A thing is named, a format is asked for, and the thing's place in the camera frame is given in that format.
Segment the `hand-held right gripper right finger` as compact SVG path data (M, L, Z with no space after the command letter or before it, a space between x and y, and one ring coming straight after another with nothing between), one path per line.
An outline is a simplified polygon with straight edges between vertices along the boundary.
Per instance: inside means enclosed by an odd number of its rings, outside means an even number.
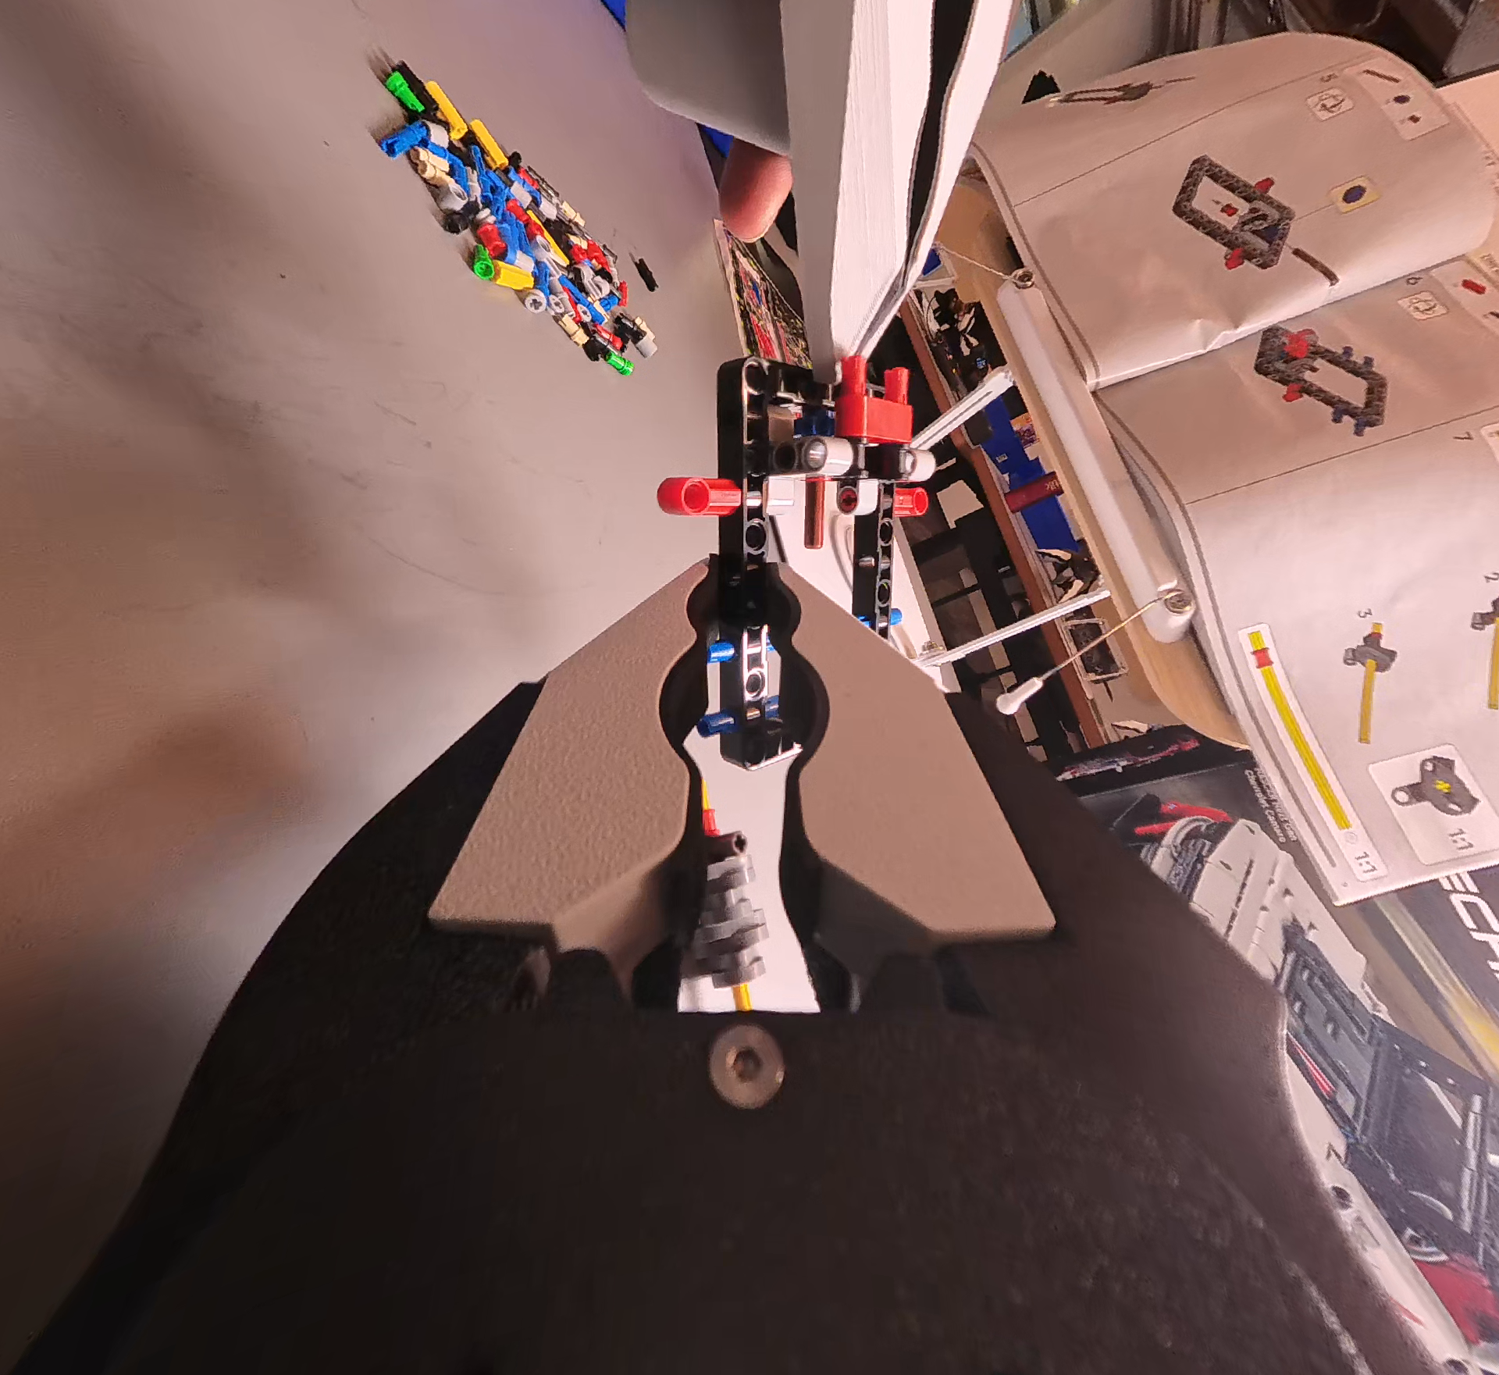
M892 955L1051 936L947 692L798 573L775 591L780 711L798 744L781 856L797 934L859 989Z

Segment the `pile of small lego pieces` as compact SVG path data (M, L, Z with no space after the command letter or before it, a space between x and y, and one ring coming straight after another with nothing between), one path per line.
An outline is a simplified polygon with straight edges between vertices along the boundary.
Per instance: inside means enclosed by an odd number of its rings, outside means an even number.
M380 148L422 180L472 275L552 320L616 373L628 377L656 356L660 339L633 305L642 281L631 261L595 239L583 214L436 80L383 55L375 67L402 109L402 125L380 137Z

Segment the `black lego set box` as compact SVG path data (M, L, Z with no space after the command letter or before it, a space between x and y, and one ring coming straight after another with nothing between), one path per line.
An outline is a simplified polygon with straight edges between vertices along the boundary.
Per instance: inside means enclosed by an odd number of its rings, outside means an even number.
M1443 1372L1496 1372L1496 1084L1401 1027L1250 753L1153 728L1056 777L1279 991L1295 1116L1359 1255Z

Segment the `colourful sticker sheet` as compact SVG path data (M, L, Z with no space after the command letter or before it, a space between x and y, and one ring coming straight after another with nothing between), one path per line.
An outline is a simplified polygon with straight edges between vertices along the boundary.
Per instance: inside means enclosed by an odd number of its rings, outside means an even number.
M741 353L813 369L800 287L786 262L761 241L741 241L720 219L714 239Z

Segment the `white book stand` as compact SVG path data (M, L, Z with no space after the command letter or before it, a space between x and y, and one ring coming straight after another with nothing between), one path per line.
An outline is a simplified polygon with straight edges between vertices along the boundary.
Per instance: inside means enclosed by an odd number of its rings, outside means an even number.
M975 294L1009 353L1044 453L1100 564L1128 653L1175 717L1233 742L1239 725L1215 673L1217 602L1189 514L1134 434L1101 405L1090 356L1051 291L1028 269L1006 275L944 250L956 287Z

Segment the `black lego frame assembly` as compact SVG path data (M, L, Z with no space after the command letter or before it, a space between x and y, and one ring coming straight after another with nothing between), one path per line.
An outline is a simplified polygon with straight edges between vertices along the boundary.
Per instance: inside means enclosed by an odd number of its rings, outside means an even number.
M778 514L798 506L803 544L827 537L830 514L853 522L853 617L887 639L902 620L894 556L898 520L928 512L936 461L917 444L911 373L870 375L869 359L836 364L831 381L786 361L744 356L717 373L717 462L708 477L667 477L658 508L714 519L716 603L708 662L720 669L719 709L699 723L742 769L792 759L773 666L773 541Z

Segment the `lego instruction booklet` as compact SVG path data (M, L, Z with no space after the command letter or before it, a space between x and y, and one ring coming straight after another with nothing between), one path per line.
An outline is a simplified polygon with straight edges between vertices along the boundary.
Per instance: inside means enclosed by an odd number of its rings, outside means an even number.
M1496 864L1496 131L1467 91L1496 73L1293 33L973 144L1190 519L1239 737L1340 903Z

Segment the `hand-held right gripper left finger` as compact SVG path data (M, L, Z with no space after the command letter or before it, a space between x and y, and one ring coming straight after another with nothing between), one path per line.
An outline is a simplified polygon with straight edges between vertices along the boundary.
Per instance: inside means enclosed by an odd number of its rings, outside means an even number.
M603 953L624 987L667 939L691 772L663 698L706 578L694 562L547 675L428 909L436 928Z

